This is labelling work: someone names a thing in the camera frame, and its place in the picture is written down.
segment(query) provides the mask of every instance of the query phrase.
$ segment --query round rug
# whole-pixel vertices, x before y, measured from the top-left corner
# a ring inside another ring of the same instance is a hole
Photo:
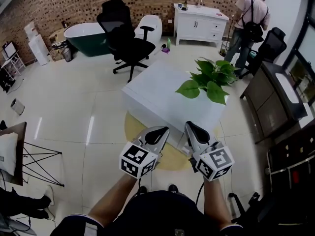
[[[140,131],[145,128],[147,127],[139,122],[129,112],[126,113],[125,134],[128,141],[132,142],[132,140],[140,133]],[[218,133],[217,129],[218,127],[216,127],[214,130],[215,135]],[[167,171],[181,171],[191,167],[191,164],[188,161],[189,157],[181,153],[169,143],[165,144],[164,149],[162,150],[162,155],[163,156],[159,160],[159,164],[157,164],[157,169]]]

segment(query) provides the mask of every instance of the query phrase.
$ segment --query black backpack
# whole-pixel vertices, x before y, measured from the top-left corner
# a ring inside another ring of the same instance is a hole
[[[242,17],[245,38],[247,38],[248,40],[251,40],[251,41],[253,41],[255,43],[259,43],[259,42],[262,42],[264,40],[262,38],[263,32],[262,32],[262,29],[261,29],[261,25],[264,22],[265,18],[267,17],[268,12],[269,12],[269,8],[267,7],[267,13],[264,16],[264,18],[260,21],[260,23],[259,24],[254,23],[253,22],[253,18],[254,18],[254,1],[252,0],[252,21],[247,22],[247,24],[245,24],[244,16]]]

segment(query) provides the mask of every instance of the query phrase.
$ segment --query bathtub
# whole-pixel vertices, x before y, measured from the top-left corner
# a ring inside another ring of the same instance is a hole
[[[109,54],[106,34],[98,23],[84,23],[70,27],[64,36],[88,57]]]

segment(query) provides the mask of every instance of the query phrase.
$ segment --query white wall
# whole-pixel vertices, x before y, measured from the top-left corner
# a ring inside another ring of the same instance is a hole
[[[276,64],[282,65],[291,51],[295,40],[301,30],[307,9],[308,0],[266,0],[271,13],[268,30],[264,32],[263,38],[273,27],[278,27],[286,34],[284,41],[287,49],[276,60]],[[259,44],[255,44],[253,49],[257,50]]]

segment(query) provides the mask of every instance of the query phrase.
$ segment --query white toilet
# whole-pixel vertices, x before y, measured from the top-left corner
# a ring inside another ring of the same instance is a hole
[[[147,40],[157,46],[162,37],[162,20],[156,15],[144,16],[134,30],[136,37],[143,39],[144,30],[140,29],[141,26],[149,26],[154,29],[154,31],[148,31]]]

